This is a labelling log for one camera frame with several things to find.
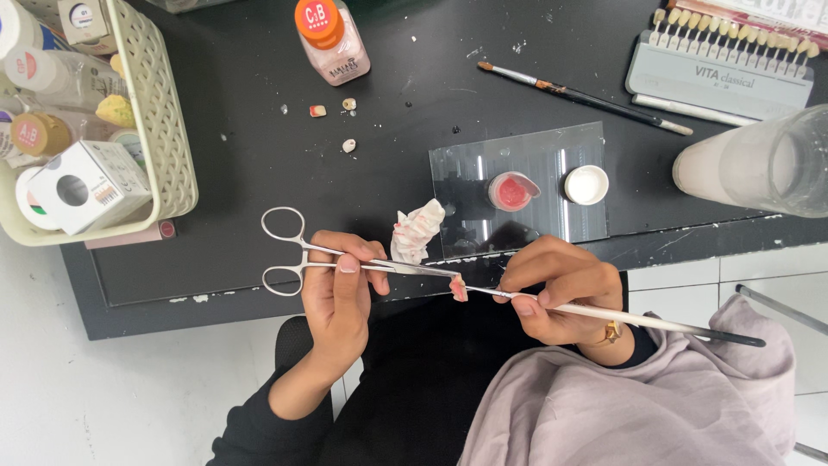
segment orange bottle cap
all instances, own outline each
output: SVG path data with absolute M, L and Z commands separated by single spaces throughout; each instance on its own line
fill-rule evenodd
M 295 19 L 299 33 L 320 50 L 333 48 L 345 35 L 342 15 L 331 0 L 299 0 Z

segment yellow sponge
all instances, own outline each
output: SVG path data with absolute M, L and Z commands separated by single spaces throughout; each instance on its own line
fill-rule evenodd
M 98 109 L 95 110 L 95 114 L 103 121 L 108 121 L 122 128 L 137 128 L 135 114 L 132 112 L 132 104 L 120 95 L 110 95 L 101 101 L 98 104 Z
M 121 79 L 125 80 L 127 77 L 123 74 L 123 63 L 121 63 L 121 54 L 116 53 L 109 59 L 109 65 L 112 66 L 112 69 L 117 71 L 119 75 L 121 75 Z

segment white paintbrush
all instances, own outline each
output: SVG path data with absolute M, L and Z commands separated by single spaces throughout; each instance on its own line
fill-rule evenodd
M 515 298 L 516 296 L 528 296 L 529 298 L 537 300 L 534 294 L 525 293 L 508 293 L 505 291 L 497 291 L 496 289 L 477 288 L 474 286 L 466 286 L 466 289 L 472 291 L 479 291 L 480 293 L 493 294 L 503 298 Z M 749 345 L 751 347 L 764 347 L 765 341 L 760 338 L 745 337 L 744 335 L 737 335 L 735 333 L 721 332 L 719 330 L 710 330 L 709 328 L 695 327 L 686 325 L 684 323 L 670 322 L 669 320 L 661 320 L 660 318 L 652 318 L 647 316 L 639 316 L 631 313 L 620 313 L 618 311 L 611 311 L 604 308 L 596 308 L 595 306 L 585 306 L 581 304 L 562 304 L 555 308 L 556 311 L 564 313 L 580 314 L 594 318 L 602 318 L 606 320 L 615 320 L 618 322 L 631 323 L 640 327 L 660 328 L 661 330 L 669 330 L 672 332 L 689 333 L 691 335 L 698 335 L 699 337 L 715 338 L 717 340 L 725 340 L 726 342 L 739 343 Z

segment lavender hijab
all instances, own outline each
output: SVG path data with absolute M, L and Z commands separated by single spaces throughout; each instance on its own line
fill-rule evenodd
M 489 384 L 460 465 L 784 465 L 795 443 L 791 338 L 740 295 L 710 328 L 768 345 L 648 329 L 658 351 L 629 369 L 559 347 L 515 355 Z

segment black desk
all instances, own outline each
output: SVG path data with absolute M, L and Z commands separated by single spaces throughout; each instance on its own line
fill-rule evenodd
M 132 2 L 166 39 L 200 200 L 176 219 L 174 240 L 94 252 L 82 244 L 61 247 L 90 339 L 299 313 L 298 297 L 259 288 L 265 268 L 299 255 L 294 245 L 262 231 L 259 218 L 267 208 L 298 208 L 310 233 L 349 231 L 388 247 L 396 211 L 433 196 L 430 148 L 598 120 L 606 139 L 612 237 L 583 246 L 620 269 L 828 239 L 828 220 L 766 219 L 768 213 L 679 192 L 671 177 L 675 156 L 727 126 L 664 114 L 696 131 L 682 137 L 475 66 L 485 59 L 629 105 L 623 82 L 633 43 L 656 1 L 352 3 L 372 70 L 332 87 L 307 62 L 293 25 L 294 2 L 242 0 L 180 16 Z M 811 104 L 828 101 L 828 64 L 821 57 L 808 64 L 822 78 Z M 347 97 L 358 102 L 355 117 L 339 113 Z M 328 116 L 312 119 L 312 104 L 324 104 Z M 348 138 L 358 141 L 350 155 L 340 147 Z M 429 251 L 440 253 L 439 240 Z M 470 284 L 485 285 L 496 281 L 497 265 L 507 259 L 457 268 Z M 447 290 L 436 279 L 390 280 L 389 299 Z M 201 294 L 208 300 L 194 301 Z M 189 298 L 170 302 L 179 297 Z

